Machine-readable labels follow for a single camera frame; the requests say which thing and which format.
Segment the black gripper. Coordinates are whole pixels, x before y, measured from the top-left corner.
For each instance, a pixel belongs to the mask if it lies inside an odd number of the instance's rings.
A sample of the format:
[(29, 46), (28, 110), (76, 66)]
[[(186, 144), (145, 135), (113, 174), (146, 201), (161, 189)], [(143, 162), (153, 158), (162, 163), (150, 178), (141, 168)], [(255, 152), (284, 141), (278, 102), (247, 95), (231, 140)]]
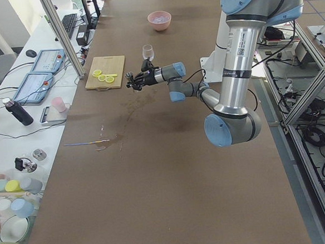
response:
[(140, 72), (139, 74), (134, 75), (134, 82), (136, 83), (127, 83), (127, 88), (133, 88), (133, 90), (141, 91), (143, 86), (155, 85), (156, 78), (153, 72)]

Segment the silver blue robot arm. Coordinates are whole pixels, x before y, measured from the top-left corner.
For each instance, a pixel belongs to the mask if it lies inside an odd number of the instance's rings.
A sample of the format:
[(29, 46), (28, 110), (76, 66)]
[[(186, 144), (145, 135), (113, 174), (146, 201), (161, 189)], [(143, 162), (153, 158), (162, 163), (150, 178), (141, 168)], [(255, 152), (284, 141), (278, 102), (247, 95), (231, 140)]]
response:
[(126, 79), (127, 87), (135, 90), (166, 82), (172, 102), (198, 97), (212, 109), (204, 121), (206, 137), (213, 145), (225, 147), (250, 141), (260, 133), (259, 115), (245, 105), (257, 39), (265, 26), (297, 19), (303, 0), (220, 0), (220, 4), (229, 27), (220, 92), (206, 82), (184, 82), (181, 62), (155, 67), (145, 59), (141, 72), (127, 73)]

